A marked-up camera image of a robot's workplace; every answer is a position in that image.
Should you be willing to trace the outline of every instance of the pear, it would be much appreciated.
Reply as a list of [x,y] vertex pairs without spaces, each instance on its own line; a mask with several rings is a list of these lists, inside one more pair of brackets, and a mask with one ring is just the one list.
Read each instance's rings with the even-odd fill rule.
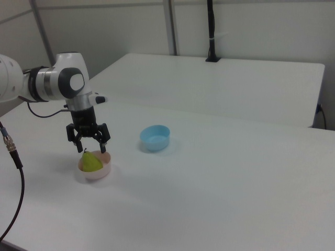
[[99,160],[93,153],[86,152],[83,153],[83,171],[84,172],[95,172],[103,168],[103,163]]

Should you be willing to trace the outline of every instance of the white table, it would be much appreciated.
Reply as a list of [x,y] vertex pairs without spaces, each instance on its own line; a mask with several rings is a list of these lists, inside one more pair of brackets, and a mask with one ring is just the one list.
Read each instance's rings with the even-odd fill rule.
[[[32,107],[46,115],[62,105]],[[111,132],[113,163],[96,182],[76,170],[81,155],[66,138],[68,113],[38,119],[22,104],[1,117],[26,175],[7,243],[29,251],[335,247],[334,132],[117,100],[95,110]],[[158,153],[139,144],[140,131],[152,124],[171,129],[170,145]],[[90,139],[83,146],[98,148]],[[20,178],[4,146],[0,159],[2,232]]]
[[113,100],[290,126],[313,124],[322,64],[128,54],[91,81]]

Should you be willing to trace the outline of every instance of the robotic arm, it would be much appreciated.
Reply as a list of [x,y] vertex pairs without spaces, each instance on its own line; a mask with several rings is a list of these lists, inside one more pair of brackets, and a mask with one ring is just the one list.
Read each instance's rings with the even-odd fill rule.
[[104,153],[110,135],[105,123],[96,123],[93,106],[107,102],[107,98],[92,93],[80,53],[61,53],[56,60],[53,67],[22,72],[16,61],[0,54],[0,102],[17,97],[27,102],[65,100],[73,120],[66,127],[68,141],[72,141],[80,153],[83,151],[81,138],[94,138]]

